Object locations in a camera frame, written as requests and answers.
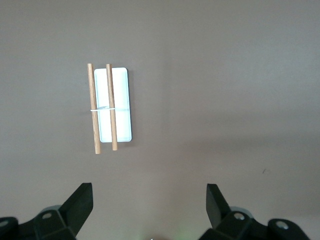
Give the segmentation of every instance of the black plastic part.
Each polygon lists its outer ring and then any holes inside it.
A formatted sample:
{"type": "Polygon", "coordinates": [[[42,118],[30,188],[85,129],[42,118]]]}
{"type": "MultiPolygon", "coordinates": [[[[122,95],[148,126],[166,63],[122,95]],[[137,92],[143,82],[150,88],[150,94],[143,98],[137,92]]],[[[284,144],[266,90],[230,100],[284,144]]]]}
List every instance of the black plastic part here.
{"type": "Polygon", "coordinates": [[[231,237],[213,230],[212,228],[208,229],[199,240],[233,240],[231,237]]]}
{"type": "Polygon", "coordinates": [[[216,228],[231,209],[216,184],[206,186],[206,212],[213,228],[216,228]]]}
{"type": "Polygon", "coordinates": [[[274,239],[284,240],[310,240],[302,229],[292,221],[286,219],[271,219],[268,222],[268,228],[271,231],[274,239]],[[277,226],[277,222],[284,222],[288,229],[283,229],[277,226]]]}
{"type": "Polygon", "coordinates": [[[252,224],[251,218],[243,212],[232,211],[216,227],[216,231],[224,233],[234,240],[245,239],[249,233],[252,224]],[[237,219],[236,214],[243,216],[243,219],[237,219]]]}
{"type": "Polygon", "coordinates": [[[0,218],[0,240],[75,240],[92,209],[92,184],[82,183],[59,210],[41,212],[20,225],[14,217],[0,218]]]}
{"type": "Polygon", "coordinates": [[[75,235],[66,226],[59,211],[44,211],[33,220],[37,240],[75,240],[75,235]]]}
{"type": "Polygon", "coordinates": [[[243,212],[231,212],[216,184],[207,185],[206,211],[212,229],[208,229],[199,240],[310,240],[298,225],[289,220],[272,219],[265,226],[243,212]],[[284,222],[288,228],[279,227],[278,221],[284,222]]]}
{"type": "Polygon", "coordinates": [[[59,208],[67,226],[76,236],[94,207],[91,183],[82,183],[78,189],[59,208]]]}
{"type": "Polygon", "coordinates": [[[0,217],[0,238],[8,237],[13,229],[18,227],[18,220],[15,217],[0,217]]]}

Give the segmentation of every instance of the white tray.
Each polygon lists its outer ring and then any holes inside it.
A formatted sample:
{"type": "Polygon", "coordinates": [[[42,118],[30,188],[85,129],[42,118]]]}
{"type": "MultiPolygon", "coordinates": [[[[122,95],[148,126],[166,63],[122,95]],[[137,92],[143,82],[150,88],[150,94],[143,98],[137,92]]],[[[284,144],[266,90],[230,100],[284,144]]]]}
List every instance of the white tray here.
{"type": "MultiPolygon", "coordinates": [[[[100,141],[111,143],[110,111],[103,109],[109,108],[107,70],[105,68],[94,70],[94,78],[100,141]]],[[[112,68],[112,78],[117,141],[130,142],[132,132],[127,69],[124,67],[112,68]]]]}

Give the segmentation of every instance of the gray surface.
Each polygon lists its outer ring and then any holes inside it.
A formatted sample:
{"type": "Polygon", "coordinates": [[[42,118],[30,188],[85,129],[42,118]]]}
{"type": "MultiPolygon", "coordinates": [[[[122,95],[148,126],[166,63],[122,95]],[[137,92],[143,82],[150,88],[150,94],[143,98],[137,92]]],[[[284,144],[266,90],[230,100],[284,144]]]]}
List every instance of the gray surface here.
{"type": "Polygon", "coordinates": [[[2,0],[0,213],[92,182],[78,239],[196,240],[206,184],[320,225],[320,2],[2,0]],[[94,154],[87,63],[129,71],[130,143],[94,154]]]}

